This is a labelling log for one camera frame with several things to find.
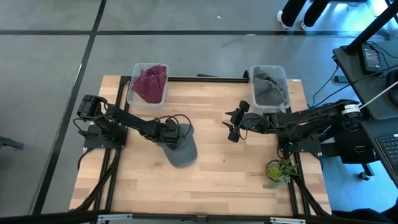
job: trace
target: red cloth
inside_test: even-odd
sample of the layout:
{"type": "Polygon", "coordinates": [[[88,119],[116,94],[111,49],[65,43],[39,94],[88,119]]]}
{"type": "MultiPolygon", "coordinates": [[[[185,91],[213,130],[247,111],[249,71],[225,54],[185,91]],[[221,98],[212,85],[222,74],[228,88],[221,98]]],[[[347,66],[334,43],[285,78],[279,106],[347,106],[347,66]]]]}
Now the red cloth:
{"type": "Polygon", "coordinates": [[[166,67],[156,65],[148,68],[133,81],[134,90],[147,103],[160,103],[166,83],[166,67]]]}

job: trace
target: concrete floor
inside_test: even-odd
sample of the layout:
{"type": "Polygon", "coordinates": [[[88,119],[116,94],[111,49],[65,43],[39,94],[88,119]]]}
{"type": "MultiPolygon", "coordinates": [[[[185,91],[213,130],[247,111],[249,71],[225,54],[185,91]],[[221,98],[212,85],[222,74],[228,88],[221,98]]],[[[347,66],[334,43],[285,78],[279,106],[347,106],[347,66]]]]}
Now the concrete floor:
{"type": "MultiPolygon", "coordinates": [[[[285,2],[109,0],[99,30],[282,30],[274,16],[285,2]]],[[[0,1],[0,30],[91,30],[99,6],[100,0],[0,1]]],[[[304,12],[292,30],[299,30],[304,12]]],[[[97,94],[103,75],[130,75],[138,62],[161,62],[173,76],[241,77],[251,65],[280,65],[287,78],[302,79],[312,104],[312,95],[335,69],[331,51],[353,40],[339,35],[363,30],[376,13],[370,3],[330,4],[309,31],[338,31],[334,36],[97,36],[76,102],[97,94]]],[[[29,212],[87,41],[87,35],[0,35],[0,135],[25,143],[22,151],[0,151],[0,217],[29,212]]],[[[329,83],[317,100],[341,86],[329,83]]],[[[356,95],[346,88],[328,101],[340,98],[355,100],[356,95]]],[[[67,211],[82,144],[69,125],[44,213],[67,211]]],[[[369,182],[356,178],[359,165],[344,165],[339,158],[325,159],[323,165],[332,209],[382,211],[396,200],[398,191],[380,162],[371,164],[376,176],[369,182]]]]}

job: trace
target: clear plastic bin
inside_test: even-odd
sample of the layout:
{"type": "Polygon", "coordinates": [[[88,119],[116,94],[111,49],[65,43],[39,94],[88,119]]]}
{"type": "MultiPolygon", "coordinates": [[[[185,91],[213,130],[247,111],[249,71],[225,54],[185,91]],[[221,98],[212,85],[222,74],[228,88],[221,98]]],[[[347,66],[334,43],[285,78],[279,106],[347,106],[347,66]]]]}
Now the clear plastic bin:
{"type": "Polygon", "coordinates": [[[160,107],[164,105],[164,101],[166,99],[166,91],[167,91],[167,78],[166,82],[164,84],[164,89],[163,89],[163,95],[162,95],[162,101],[160,103],[147,103],[145,100],[143,100],[134,90],[132,90],[132,87],[134,86],[133,81],[138,78],[138,76],[141,75],[142,72],[147,70],[148,68],[151,68],[156,65],[161,65],[166,67],[166,77],[169,77],[169,66],[166,64],[162,63],[138,63],[134,66],[132,70],[132,76],[131,76],[131,81],[130,81],[130,86],[129,86],[129,91],[127,93],[127,102],[130,105],[134,106],[145,106],[145,107],[160,107]]]}
{"type": "Polygon", "coordinates": [[[249,78],[254,113],[276,113],[290,107],[286,74],[281,66],[253,65],[249,78]]]}

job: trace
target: white sneaker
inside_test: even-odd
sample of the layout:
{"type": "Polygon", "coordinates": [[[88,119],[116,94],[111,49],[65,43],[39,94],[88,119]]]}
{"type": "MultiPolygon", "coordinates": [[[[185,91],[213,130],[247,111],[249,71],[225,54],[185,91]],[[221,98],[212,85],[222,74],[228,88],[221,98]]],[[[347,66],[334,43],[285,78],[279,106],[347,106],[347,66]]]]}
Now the white sneaker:
{"type": "Polygon", "coordinates": [[[301,22],[301,29],[307,30],[307,26],[304,24],[304,21],[301,22]]]}
{"type": "Polygon", "coordinates": [[[282,25],[282,27],[283,27],[284,29],[289,29],[290,27],[287,26],[287,25],[285,25],[285,24],[282,22],[282,14],[283,14],[283,13],[284,13],[284,12],[282,12],[282,10],[279,10],[278,13],[276,14],[276,20],[278,20],[278,22],[280,22],[280,24],[282,25]]]}

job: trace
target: wooden table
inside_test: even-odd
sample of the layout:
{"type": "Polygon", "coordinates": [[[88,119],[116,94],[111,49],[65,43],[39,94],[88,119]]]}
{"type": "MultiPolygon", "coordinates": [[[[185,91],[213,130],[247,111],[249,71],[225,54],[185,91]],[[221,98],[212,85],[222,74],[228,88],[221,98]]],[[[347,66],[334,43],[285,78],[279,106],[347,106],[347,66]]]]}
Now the wooden table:
{"type": "MultiPolygon", "coordinates": [[[[114,103],[120,76],[106,75],[99,95],[114,103]]],[[[289,80],[292,111],[307,109],[300,80],[289,80]]],[[[129,213],[176,213],[208,215],[291,216],[287,185],[269,190],[272,181],[264,176],[265,165],[276,154],[275,134],[248,133],[245,141],[228,140],[229,120],[224,112],[234,110],[240,100],[251,101],[245,83],[169,82],[162,111],[130,107],[141,118],[167,114],[187,115],[195,128],[198,158],[177,169],[163,150],[130,129],[122,150],[111,211],[129,213]]],[[[93,190],[100,175],[104,149],[95,149],[81,162],[70,208],[79,206],[93,190]]],[[[305,183],[318,203],[331,212],[319,161],[300,153],[305,183]]],[[[295,186],[298,209],[303,213],[299,188],[295,186]]],[[[107,193],[105,186],[101,206],[107,193]]]]}

